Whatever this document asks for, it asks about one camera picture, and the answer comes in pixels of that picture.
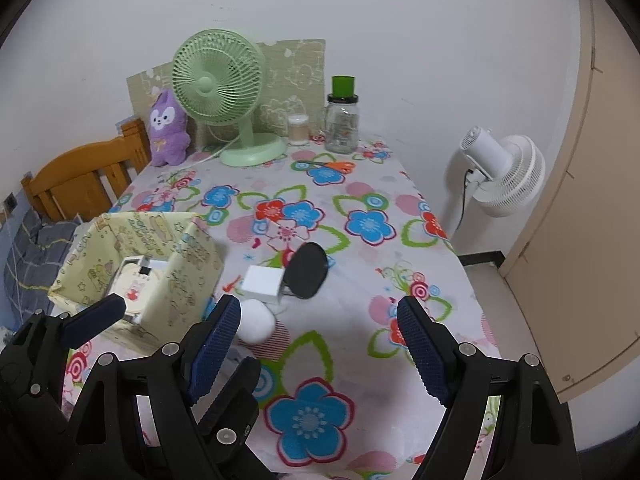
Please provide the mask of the black oval tray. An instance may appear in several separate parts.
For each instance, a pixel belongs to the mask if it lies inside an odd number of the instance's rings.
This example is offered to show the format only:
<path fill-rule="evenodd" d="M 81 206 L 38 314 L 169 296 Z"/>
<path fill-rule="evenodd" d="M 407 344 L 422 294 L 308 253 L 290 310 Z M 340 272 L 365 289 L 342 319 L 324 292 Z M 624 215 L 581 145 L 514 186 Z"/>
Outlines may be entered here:
<path fill-rule="evenodd" d="M 283 284 L 299 299 L 313 297 L 326 280 L 329 260 L 324 249 L 313 242 L 300 246 L 285 268 Z"/>

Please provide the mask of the wooden bed headboard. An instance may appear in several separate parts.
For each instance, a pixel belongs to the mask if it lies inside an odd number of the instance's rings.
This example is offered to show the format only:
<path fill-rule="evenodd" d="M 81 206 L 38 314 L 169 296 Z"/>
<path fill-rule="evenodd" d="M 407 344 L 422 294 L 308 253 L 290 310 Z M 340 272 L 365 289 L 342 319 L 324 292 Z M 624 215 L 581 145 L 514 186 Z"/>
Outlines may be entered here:
<path fill-rule="evenodd" d="M 140 118 L 126 120 L 120 135 L 67 151 L 43 166 L 35 176 L 21 180 L 32 208 L 58 222 L 80 217 L 86 221 L 114 205 L 135 174 L 149 165 L 149 139 Z"/>

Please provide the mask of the white clip fan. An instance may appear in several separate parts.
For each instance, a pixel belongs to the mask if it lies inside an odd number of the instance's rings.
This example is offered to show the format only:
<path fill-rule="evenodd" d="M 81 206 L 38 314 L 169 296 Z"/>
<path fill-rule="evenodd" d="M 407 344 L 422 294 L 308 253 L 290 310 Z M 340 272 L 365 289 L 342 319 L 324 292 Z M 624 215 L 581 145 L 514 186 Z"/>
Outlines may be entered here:
<path fill-rule="evenodd" d="M 462 139 L 460 153 L 471 164 L 464 177 L 463 206 L 475 202 L 492 218 L 512 216 L 541 191 L 546 161 L 528 136 L 496 140 L 475 126 Z"/>

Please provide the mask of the white 45W charger box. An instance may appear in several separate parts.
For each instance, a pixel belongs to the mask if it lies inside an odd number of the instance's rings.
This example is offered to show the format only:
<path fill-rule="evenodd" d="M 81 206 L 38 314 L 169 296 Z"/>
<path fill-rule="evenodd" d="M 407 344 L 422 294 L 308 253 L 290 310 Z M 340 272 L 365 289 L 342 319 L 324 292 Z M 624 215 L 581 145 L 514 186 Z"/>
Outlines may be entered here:
<path fill-rule="evenodd" d="M 241 292 L 265 304 L 278 304 L 282 297 L 283 268 L 250 266 L 242 279 Z"/>

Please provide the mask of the yellow cartoon storage box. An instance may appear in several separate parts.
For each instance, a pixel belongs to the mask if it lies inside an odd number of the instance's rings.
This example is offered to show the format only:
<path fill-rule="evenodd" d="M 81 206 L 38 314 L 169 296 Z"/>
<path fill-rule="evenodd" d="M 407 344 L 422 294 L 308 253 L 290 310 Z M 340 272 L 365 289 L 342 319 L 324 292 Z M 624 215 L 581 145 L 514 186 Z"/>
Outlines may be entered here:
<path fill-rule="evenodd" d="M 49 299 L 76 314 L 107 296 L 111 280 L 126 257 L 166 260 L 168 266 L 140 323 L 124 318 L 105 331 L 115 344 L 150 354 L 180 340 L 201 322 L 224 268 L 213 237 L 190 212 L 114 212 L 89 223 L 67 254 Z"/>

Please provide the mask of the white egg-shaped object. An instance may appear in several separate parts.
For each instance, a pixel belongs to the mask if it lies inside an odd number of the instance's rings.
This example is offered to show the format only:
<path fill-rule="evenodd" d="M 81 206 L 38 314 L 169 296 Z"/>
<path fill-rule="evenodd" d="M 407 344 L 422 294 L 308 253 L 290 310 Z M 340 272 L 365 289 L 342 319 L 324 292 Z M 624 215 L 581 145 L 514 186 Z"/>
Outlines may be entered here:
<path fill-rule="evenodd" d="M 244 344 L 254 346 L 267 341 L 276 330 L 276 318 L 267 306 L 257 299 L 240 302 L 241 317 L 236 336 Z"/>

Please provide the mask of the cotton swab container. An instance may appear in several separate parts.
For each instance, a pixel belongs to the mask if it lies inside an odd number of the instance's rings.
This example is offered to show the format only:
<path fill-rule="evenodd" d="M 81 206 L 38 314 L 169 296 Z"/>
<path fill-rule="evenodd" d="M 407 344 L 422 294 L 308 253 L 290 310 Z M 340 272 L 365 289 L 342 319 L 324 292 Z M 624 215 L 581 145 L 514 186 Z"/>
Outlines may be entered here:
<path fill-rule="evenodd" d="M 309 142 L 310 125 L 307 114 L 288 115 L 288 143 L 306 145 Z"/>

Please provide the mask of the white remote control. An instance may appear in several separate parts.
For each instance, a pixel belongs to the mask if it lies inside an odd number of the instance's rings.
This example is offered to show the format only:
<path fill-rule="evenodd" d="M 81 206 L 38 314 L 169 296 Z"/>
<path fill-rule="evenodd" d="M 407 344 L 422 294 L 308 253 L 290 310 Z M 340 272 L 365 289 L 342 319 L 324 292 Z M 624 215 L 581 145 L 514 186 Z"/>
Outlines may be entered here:
<path fill-rule="evenodd" d="M 166 260 L 145 256 L 130 256 L 122 260 L 107 295 L 115 294 L 125 301 L 124 319 L 140 323 L 142 313 L 150 302 L 166 272 Z"/>

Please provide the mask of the purple plush toy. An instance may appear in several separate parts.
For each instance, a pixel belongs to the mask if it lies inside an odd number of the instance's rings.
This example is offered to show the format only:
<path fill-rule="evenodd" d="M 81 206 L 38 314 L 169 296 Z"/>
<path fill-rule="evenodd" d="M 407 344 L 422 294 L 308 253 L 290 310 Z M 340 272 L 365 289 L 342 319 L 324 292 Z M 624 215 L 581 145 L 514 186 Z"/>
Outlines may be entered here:
<path fill-rule="evenodd" d="M 186 132 L 186 112 L 169 88 L 160 92 L 152 106 L 149 139 L 153 166 L 178 166 L 186 160 L 191 143 Z"/>

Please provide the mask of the green desk fan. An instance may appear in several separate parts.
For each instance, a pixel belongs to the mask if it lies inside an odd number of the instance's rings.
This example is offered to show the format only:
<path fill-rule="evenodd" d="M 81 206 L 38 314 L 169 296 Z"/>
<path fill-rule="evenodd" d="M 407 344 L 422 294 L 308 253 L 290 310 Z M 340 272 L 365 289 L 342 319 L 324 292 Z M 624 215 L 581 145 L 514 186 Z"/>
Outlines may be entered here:
<path fill-rule="evenodd" d="M 186 114 L 206 126 L 238 128 L 236 139 L 219 154 L 228 167 L 258 166 L 286 150 L 280 136 L 253 128 L 265 76 L 260 47 L 228 29 L 197 32 L 172 59 L 172 92 Z"/>

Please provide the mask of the glass jar green lid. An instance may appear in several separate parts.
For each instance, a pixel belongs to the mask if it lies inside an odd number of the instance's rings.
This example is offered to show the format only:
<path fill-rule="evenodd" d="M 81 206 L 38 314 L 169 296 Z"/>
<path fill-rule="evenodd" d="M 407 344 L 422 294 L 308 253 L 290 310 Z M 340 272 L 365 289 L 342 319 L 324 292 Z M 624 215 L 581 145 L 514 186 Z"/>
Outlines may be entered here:
<path fill-rule="evenodd" d="M 333 76 L 331 92 L 326 96 L 326 106 L 319 119 L 327 151 L 343 155 L 356 151 L 360 119 L 358 103 L 355 77 Z"/>

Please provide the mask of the beige cabinet door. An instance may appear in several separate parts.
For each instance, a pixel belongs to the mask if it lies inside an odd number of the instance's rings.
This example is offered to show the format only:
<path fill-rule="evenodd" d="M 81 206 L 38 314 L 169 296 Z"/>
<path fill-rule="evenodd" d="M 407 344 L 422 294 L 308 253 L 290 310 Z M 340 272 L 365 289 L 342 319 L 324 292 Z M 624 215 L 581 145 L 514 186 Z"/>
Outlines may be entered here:
<path fill-rule="evenodd" d="M 639 355 L 639 52 L 605 0 L 578 0 L 570 120 L 502 274 L 562 401 Z"/>

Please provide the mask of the grey plaid bedding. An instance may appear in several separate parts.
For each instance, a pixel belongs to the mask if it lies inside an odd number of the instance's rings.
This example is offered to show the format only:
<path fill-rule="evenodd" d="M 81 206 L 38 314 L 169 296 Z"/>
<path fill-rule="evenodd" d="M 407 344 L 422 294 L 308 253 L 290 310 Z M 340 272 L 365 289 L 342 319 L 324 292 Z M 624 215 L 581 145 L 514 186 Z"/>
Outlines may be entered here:
<path fill-rule="evenodd" d="M 16 332 L 37 310 L 50 314 L 49 289 L 72 248 L 77 220 L 53 222 L 32 207 L 1 229 L 1 326 Z"/>

